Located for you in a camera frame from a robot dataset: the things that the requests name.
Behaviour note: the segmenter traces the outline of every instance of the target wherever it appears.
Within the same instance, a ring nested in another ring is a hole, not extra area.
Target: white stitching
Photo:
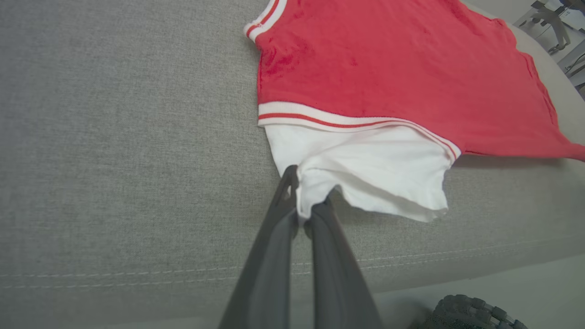
[[[497,245],[497,246],[487,246],[481,248],[472,248],[472,249],[462,249],[462,250],[454,250],[454,251],[441,251],[441,252],[431,252],[431,253],[418,253],[413,255],[401,255],[401,256],[390,256],[390,257],[378,257],[378,258],[367,258],[367,259],[357,259],[358,262],[367,262],[367,261],[381,261],[385,259],[396,259],[396,258],[405,258],[405,257],[416,257],[416,256],[433,256],[433,255],[446,255],[448,253],[457,253],[457,252],[467,252],[467,251],[479,251],[485,249],[493,249],[493,248],[500,248],[506,246],[516,246],[521,244],[529,244],[529,243],[536,243],[536,242],[543,242],[543,241],[553,241],[553,240],[560,240],[560,239],[567,239],[574,237],[576,235],[569,235],[564,238],[554,238],[554,239],[542,239],[542,240],[532,240],[532,241],[523,241],[523,242],[514,242],[513,244],[505,244],[505,245]]]
[[[536,248],[539,246],[529,246],[529,248]],[[507,249],[502,251],[494,251],[494,252],[486,252],[486,253],[478,253],[477,255],[467,255],[467,256],[458,256],[458,257],[448,257],[448,258],[439,258],[439,259],[430,259],[427,261],[418,261],[418,262],[408,262],[408,263],[398,263],[398,264],[387,264],[387,265],[379,265],[379,266],[364,266],[361,267],[361,270],[369,270],[369,269],[380,269],[380,268],[389,268],[392,266],[404,266],[404,265],[415,265],[415,264],[423,264],[423,263],[432,263],[432,262],[442,262],[442,261],[449,261],[452,259],[461,259],[461,258],[473,258],[479,256],[486,256],[486,255],[494,255],[497,253],[504,253],[504,252],[514,252],[517,249]],[[308,275],[312,272],[293,272],[292,275]],[[71,285],[71,286],[4,286],[1,289],[34,289],[34,288],[44,288],[44,289],[60,289],[60,288],[84,288],[84,287],[124,287],[124,286],[152,286],[152,285],[170,285],[170,284],[179,284],[179,283],[195,283],[195,282],[209,282],[209,281],[222,281],[222,280],[235,280],[238,277],[229,276],[229,277],[212,277],[209,279],[194,279],[194,280],[178,280],[178,281],[158,281],[158,282],[132,282],[132,283],[110,283],[110,284],[97,284],[97,285]]]
[[[407,257],[417,257],[417,256],[432,256],[432,255],[446,255],[449,253],[458,253],[458,252],[468,252],[468,251],[479,251],[485,249],[493,249],[493,248],[500,248],[505,246],[514,246],[514,245],[521,245],[521,244],[529,244],[535,242],[543,242],[543,241],[554,241],[560,239],[568,239],[576,236],[580,236],[581,234],[574,234],[568,235],[565,237],[554,238],[554,239],[542,239],[542,240],[532,240],[532,241],[522,241],[522,242],[514,242],[513,244],[504,244],[504,245],[496,245],[496,246],[487,246],[481,248],[472,248],[472,249],[462,249],[462,250],[454,250],[454,251],[442,251],[442,252],[431,252],[431,253],[416,253],[412,255],[400,255],[400,256],[389,256],[389,257],[379,257],[379,258],[364,258],[364,259],[357,259],[358,262],[368,262],[368,261],[382,261],[386,259],[397,259],[397,258],[407,258]],[[293,263],[292,265],[295,266],[304,266],[304,265],[312,265],[312,263]],[[152,271],[152,272],[120,272],[120,273],[93,273],[93,274],[2,274],[0,277],[93,277],[93,276],[135,276],[135,275],[158,275],[158,274],[169,274],[169,273],[189,273],[189,272],[211,272],[211,271],[218,271],[218,270],[232,270],[232,269],[241,269],[241,266],[231,266],[227,268],[206,268],[206,269],[187,269],[187,270],[165,270],[165,271]]]
[[[424,264],[424,263],[432,263],[432,262],[441,262],[441,261],[448,261],[448,260],[451,260],[451,259],[473,258],[473,257],[479,257],[479,256],[494,255],[494,254],[497,254],[497,253],[514,252],[516,250],[517,249],[508,249],[508,250],[502,250],[502,251],[478,253],[477,255],[467,255],[467,256],[458,256],[458,257],[439,258],[439,259],[429,259],[427,261],[419,261],[419,262],[388,264],[388,265],[378,265],[378,266],[365,266],[365,267],[362,267],[360,269],[362,269],[362,270],[381,269],[381,268],[389,268],[389,267],[392,267],[392,266],[403,266],[403,265],[414,265],[414,264]]]
[[[155,285],[172,285],[178,283],[195,283],[208,281],[235,280],[237,277],[212,277],[209,279],[195,280],[177,280],[177,281],[157,281],[157,282],[131,282],[131,283],[108,283],[97,285],[70,285],[70,286],[4,286],[2,289],[61,289],[61,288],[97,288],[97,287],[125,287],[125,286],[155,286]]]

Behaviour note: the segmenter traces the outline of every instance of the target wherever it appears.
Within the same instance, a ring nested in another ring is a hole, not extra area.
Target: red fabric
[[[407,119],[464,153],[585,161],[503,21],[458,0],[280,1],[256,38],[259,104]]]

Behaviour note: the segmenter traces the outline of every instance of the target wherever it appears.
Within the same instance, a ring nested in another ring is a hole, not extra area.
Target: red and white striped trim
[[[256,42],[256,37],[270,29],[280,18],[286,4],[287,0],[270,0],[268,6],[258,18],[244,26],[244,34]]]
[[[356,132],[384,126],[404,125],[418,130],[421,134],[441,145],[454,162],[461,150],[453,142],[445,139],[412,121],[399,118],[371,116],[354,118],[333,114],[320,109],[293,102],[268,102],[258,105],[258,125],[287,124],[308,126],[334,132]]]

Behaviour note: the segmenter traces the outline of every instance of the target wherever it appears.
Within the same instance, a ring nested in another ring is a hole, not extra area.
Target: gray fabric surface
[[[1,328],[221,313],[278,182],[242,34],[266,2],[0,2]],[[518,36],[585,143],[585,103]],[[372,290],[585,250],[582,163],[464,156],[445,191],[430,224],[335,198]],[[294,242],[297,300],[309,248]]]

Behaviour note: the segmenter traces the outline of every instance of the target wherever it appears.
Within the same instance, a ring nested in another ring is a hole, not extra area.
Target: black textured object
[[[500,320],[500,321],[505,321],[506,320],[506,311],[502,310],[499,307],[494,307],[494,309],[491,311],[491,316],[495,317],[496,319]]]
[[[421,329],[527,329],[499,307],[465,295],[445,296]]]

